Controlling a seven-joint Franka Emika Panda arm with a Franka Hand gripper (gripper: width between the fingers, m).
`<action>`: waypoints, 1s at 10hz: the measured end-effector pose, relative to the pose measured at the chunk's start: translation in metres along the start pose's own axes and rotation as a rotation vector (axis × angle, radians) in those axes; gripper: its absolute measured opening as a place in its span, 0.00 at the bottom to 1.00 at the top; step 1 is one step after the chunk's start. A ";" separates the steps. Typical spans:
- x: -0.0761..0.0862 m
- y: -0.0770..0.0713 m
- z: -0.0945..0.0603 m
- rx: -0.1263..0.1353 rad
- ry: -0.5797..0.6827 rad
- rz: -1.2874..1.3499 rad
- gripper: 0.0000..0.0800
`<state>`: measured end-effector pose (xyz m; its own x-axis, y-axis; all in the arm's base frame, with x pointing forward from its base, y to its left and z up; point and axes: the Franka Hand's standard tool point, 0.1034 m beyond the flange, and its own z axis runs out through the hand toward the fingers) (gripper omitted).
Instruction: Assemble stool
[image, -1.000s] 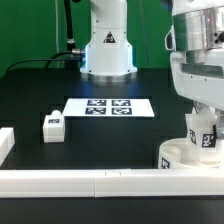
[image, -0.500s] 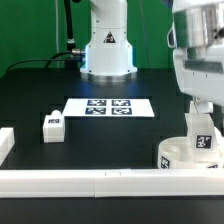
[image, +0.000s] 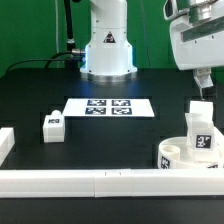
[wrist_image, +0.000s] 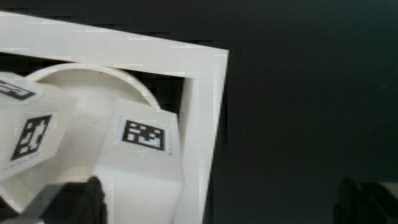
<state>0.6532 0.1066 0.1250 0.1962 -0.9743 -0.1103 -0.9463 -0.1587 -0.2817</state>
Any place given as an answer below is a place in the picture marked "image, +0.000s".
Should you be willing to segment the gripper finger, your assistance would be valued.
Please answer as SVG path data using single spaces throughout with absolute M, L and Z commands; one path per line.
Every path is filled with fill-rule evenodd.
M 211 68 L 198 68 L 193 70 L 193 76 L 197 86 L 199 87 L 200 96 L 203 100 L 207 100 L 213 93 L 213 81 L 211 78 Z

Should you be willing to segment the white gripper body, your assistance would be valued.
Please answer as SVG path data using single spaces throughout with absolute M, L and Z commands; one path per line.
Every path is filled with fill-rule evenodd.
M 224 15 L 196 26 L 179 17 L 170 24 L 170 39 L 180 70 L 224 66 Z

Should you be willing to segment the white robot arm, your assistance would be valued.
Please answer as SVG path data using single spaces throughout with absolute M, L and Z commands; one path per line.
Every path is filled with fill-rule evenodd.
M 91 40 L 80 72 L 115 81 L 137 71 L 127 40 L 127 0 L 90 0 Z M 215 92 L 213 67 L 224 66 L 224 0 L 166 0 L 164 18 L 177 67 L 191 70 L 202 98 Z

